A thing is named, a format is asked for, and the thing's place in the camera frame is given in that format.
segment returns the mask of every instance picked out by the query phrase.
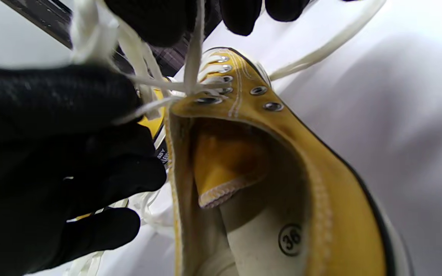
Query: black trim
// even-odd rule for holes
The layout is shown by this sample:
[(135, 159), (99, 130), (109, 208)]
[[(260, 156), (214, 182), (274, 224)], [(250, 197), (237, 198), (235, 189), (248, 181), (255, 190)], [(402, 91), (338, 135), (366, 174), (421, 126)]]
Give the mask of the black trim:
[(164, 119), (165, 119), (165, 117), (163, 116), (163, 120), (161, 121), (160, 128), (158, 129), (158, 131), (156, 132), (155, 136), (153, 137), (153, 142), (156, 142), (156, 139), (158, 139), (158, 136), (160, 135), (161, 130), (164, 127), (164, 123), (163, 123)]
[(404, 246), (405, 256), (407, 258), (407, 264), (409, 264), (409, 276), (415, 276), (416, 272), (414, 271), (414, 266), (412, 265), (412, 256), (410, 255), (409, 247), (407, 246), (407, 243), (405, 243), (405, 240), (402, 237), (402, 235), (400, 235), (400, 241)]
[[(237, 53), (239, 56), (243, 57), (244, 60), (246, 60), (247, 63), (250, 64), (255, 69), (255, 71), (260, 75), (260, 77), (263, 78), (262, 74), (260, 72), (258, 72), (257, 67), (254, 66), (253, 63), (251, 61), (249, 61), (245, 56), (243, 56), (239, 52), (235, 51), (234, 49), (231, 49), (228, 47), (215, 47), (214, 49), (230, 49), (230, 50), (232, 50), (233, 52)], [(317, 140), (320, 143), (322, 143), (326, 147), (327, 150), (329, 150), (335, 157), (337, 157), (337, 159), (339, 159), (339, 161), (341, 161), (349, 169), (349, 171), (351, 171), (351, 173), (354, 175), (354, 177), (358, 181), (359, 185), (361, 186), (361, 189), (363, 189), (363, 192), (366, 195), (366, 199), (368, 200), (368, 203), (371, 206), (371, 209), (373, 211), (373, 215), (376, 220), (376, 224), (378, 225), (379, 233), (381, 235), (381, 240), (382, 240), (383, 248), (384, 248), (385, 263), (386, 263), (386, 275), (387, 276), (395, 276), (396, 275), (395, 255), (393, 254), (393, 246), (391, 244), (391, 239), (390, 239), (390, 236), (389, 236), (388, 231), (386, 229), (386, 224), (384, 223), (384, 219), (381, 216), (381, 214), (379, 213), (378, 206), (377, 206), (376, 202), (374, 201), (373, 197), (371, 196), (371, 193), (367, 189), (364, 181), (358, 175), (356, 170), (351, 165), (349, 165), (349, 163), (347, 163), (347, 161), (345, 161), (336, 152), (334, 152), (334, 150), (331, 149), (326, 143), (324, 143), (324, 141), (322, 141), (304, 122), (302, 122), (300, 120), (299, 117), (297, 117), (295, 115), (293, 110), (291, 110), (288, 106), (286, 106), (286, 108), (288, 108), (288, 110), (300, 122), (300, 124), (302, 124), (315, 138), (317, 138)]]

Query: finger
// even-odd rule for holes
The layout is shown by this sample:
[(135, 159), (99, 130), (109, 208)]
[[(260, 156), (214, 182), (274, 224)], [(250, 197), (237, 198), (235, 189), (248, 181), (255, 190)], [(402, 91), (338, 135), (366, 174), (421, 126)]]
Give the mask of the finger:
[(185, 33), (185, 0), (105, 0), (105, 3), (151, 45), (171, 47)]
[(112, 208), (77, 222), (67, 223), (50, 269), (81, 256), (112, 250), (132, 241), (139, 232), (140, 218), (128, 208)]
[(95, 131), (140, 105), (133, 84), (106, 68), (0, 69), (0, 142)]
[(101, 164), (125, 154), (153, 157), (155, 146), (149, 128), (130, 122), (92, 135), (86, 142), (86, 152), (91, 163)]
[(277, 21), (295, 21), (310, 0), (265, 0), (265, 9)]
[[(207, 25), (211, 14), (213, 13), (212, 0), (206, 0), (204, 3), (205, 15), (204, 24)], [(186, 31), (193, 32), (195, 27), (195, 20), (197, 18), (197, 0), (186, 0), (185, 1), (185, 14), (186, 14)]]
[(74, 207), (69, 219), (95, 212), (140, 192), (160, 189), (167, 179), (156, 157), (127, 156), (65, 181), (63, 189)]
[(250, 35), (260, 15), (262, 0), (220, 0), (221, 17), (232, 33)]

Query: gloved hand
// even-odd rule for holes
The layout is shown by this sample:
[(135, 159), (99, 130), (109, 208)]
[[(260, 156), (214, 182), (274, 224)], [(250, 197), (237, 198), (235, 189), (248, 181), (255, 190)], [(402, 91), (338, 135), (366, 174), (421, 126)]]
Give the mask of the gloved hand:
[(111, 124), (140, 105), (133, 84), (105, 68), (0, 70), (0, 276), (137, 235), (127, 208), (66, 221), (165, 183), (149, 130)]
[[(237, 35), (250, 35), (262, 0), (206, 0), (206, 19), (219, 1), (224, 23)], [(146, 42), (161, 47), (175, 44), (193, 31), (197, 0), (105, 0), (109, 9)], [(265, 0), (267, 13), (277, 21), (294, 21), (310, 0)]]

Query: shoe label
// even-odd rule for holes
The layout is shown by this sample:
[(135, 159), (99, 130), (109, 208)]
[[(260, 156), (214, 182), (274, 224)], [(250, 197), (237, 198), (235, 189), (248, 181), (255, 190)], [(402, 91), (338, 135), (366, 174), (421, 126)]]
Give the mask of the shoe label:
[(295, 223), (286, 224), (279, 232), (279, 248), (289, 257), (295, 257), (301, 248), (301, 226)]
[(165, 167), (168, 167), (168, 151), (166, 140), (163, 140), (160, 146), (156, 149), (156, 157), (161, 160)]

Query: shoe tongue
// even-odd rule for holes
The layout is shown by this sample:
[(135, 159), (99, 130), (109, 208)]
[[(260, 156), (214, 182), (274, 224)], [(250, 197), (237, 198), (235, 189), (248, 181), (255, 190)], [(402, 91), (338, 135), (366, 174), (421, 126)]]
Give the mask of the shoe tongue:
[(201, 118), (192, 127), (192, 163), (201, 208), (214, 208), (267, 174), (269, 159), (249, 125)]

